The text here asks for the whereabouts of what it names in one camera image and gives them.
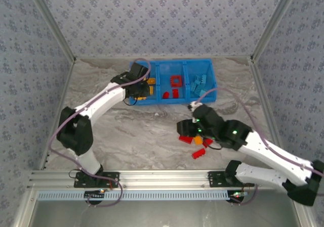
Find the aluminium frame post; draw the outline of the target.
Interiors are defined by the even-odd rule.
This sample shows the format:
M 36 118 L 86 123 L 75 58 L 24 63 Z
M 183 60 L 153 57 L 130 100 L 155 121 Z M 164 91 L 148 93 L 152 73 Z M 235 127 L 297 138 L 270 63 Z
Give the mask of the aluminium frame post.
M 279 0 L 273 14 L 270 16 L 270 19 L 251 54 L 251 60 L 253 63 L 256 63 L 259 60 L 292 1 L 293 0 Z
M 70 46 L 68 42 L 66 41 L 63 33 L 61 32 L 57 22 L 55 21 L 49 7 L 46 4 L 45 0 L 33 0 L 35 5 L 37 6 L 38 10 L 40 11 L 42 17 L 44 18 L 47 26 L 49 27 L 50 31 L 52 32 L 54 38 L 58 42 L 61 50 L 63 51 L 64 55 L 67 57 L 67 59 L 74 63 L 75 62 L 75 56 L 73 55 L 72 50 L 70 49 Z

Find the aluminium frame leg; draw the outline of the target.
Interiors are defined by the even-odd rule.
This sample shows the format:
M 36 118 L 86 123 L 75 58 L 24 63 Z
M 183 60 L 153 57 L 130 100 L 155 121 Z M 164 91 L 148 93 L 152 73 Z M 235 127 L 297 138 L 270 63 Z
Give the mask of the aluminium frame leg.
M 12 227 L 29 227 L 37 202 L 38 190 L 27 189 L 23 194 Z
M 301 227 L 317 227 L 311 207 L 304 206 L 295 201 L 293 202 L 293 205 Z

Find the red lego window frame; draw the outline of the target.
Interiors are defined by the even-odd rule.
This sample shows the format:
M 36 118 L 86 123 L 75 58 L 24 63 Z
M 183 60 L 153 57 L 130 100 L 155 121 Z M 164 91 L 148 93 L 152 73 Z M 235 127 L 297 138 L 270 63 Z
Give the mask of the red lego window frame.
M 170 77 L 170 86 L 172 88 L 176 87 L 182 87 L 183 82 L 182 82 L 182 76 L 181 75 L 172 75 Z

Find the small black controller board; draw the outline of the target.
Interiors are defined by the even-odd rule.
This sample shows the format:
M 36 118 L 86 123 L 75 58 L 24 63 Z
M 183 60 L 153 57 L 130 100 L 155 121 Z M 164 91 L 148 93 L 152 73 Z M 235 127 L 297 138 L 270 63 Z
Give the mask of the small black controller board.
M 84 192 L 84 199 L 103 199 L 104 198 L 104 192 L 101 192 L 100 190 L 96 191 L 85 191 Z
M 229 200 L 227 202 L 240 204 L 248 194 L 244 191 L 227 191 Z

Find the blue three-compartment plastic bin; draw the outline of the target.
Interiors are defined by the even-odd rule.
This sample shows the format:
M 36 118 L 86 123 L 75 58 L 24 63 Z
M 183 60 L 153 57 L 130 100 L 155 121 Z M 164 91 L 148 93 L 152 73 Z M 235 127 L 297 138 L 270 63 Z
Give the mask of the blue three-compartment plastic bin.
M 150 96 L 145 100 L 129 98 L 130 105 L 156 105 L 156 104 L 188 104 L 199 98 L 190 97 L 190 84 L 195 82 L 197 75 L 207 75 L 205 88 L 207 91 L 217 87 L 217 81 L 211 59 L 185 59 L 150 61 L 151 72 L 149 78 L 155 78 L 155 84 L 149 84 Z M 170 77 L 182 76 L 182 87 L 172 88 Z M 178 89 L 179 98 L 173 99 L 172 89 Z M 169 92 L 168 99 L 163 99 L 163 93 Z

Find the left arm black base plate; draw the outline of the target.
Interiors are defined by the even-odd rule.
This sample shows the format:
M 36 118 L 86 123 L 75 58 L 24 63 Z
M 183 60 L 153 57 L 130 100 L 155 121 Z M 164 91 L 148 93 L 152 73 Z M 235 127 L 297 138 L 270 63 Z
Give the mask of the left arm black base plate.
M 97 175 L 119 181 L 119 172 L 103 171 Z M 118 184 L 112 180 L 92 177 L 82 171 L 76 173 L 73 186 L 75 188 L 118 188 Z

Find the grey metal sheet panel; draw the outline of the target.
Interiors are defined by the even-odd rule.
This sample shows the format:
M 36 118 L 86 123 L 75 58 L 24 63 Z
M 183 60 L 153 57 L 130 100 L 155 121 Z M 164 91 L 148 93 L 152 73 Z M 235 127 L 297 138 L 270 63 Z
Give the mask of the grey metal sheet panel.
M 289 201 L 259 196 L 247 206 L 226 201 L 124 201 L 90 208 L 82 201 L 39 201 L 30 227 L 300 227 Z

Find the aluminium mounting rail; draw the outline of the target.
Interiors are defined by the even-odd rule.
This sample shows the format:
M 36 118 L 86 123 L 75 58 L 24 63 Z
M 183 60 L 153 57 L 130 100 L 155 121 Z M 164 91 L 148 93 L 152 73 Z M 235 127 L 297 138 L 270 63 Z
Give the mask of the aluminium mounting rail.
M 124 190 L 234 190 L 210 188 L 210 169 L 194 170 L 118 170 Z M 27 188 L 32 190 L 75 190 L 76 171 L 36 170 L 30 175 Z

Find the red long lego brick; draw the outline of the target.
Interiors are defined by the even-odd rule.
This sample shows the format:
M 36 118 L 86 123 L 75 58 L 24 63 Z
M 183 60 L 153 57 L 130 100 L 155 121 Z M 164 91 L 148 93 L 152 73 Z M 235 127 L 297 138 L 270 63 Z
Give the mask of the red long lego brick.
M 200 149 L 200 150 L 198 150 L 198 151 L 192 153 L 191 156 L 192 156 L 193 159 L 197 159 L 197 158 L 199 158 L 199 157 L 205 155 L 205 153 L 206 153 L 205 148 L 202 148 L 202 149 Z

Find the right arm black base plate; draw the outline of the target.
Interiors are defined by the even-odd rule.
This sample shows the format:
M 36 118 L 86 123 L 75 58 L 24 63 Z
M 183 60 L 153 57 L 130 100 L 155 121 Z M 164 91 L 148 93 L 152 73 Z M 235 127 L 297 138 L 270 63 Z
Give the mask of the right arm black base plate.
M 226 178 L 225 171 L 209 171 L 208 172 L 208 181 L 210 188 L 242 188 L 242 187 L 254 187 L 254 184 L 247 183 L 244 184 L 239 180 L 228 180 Z

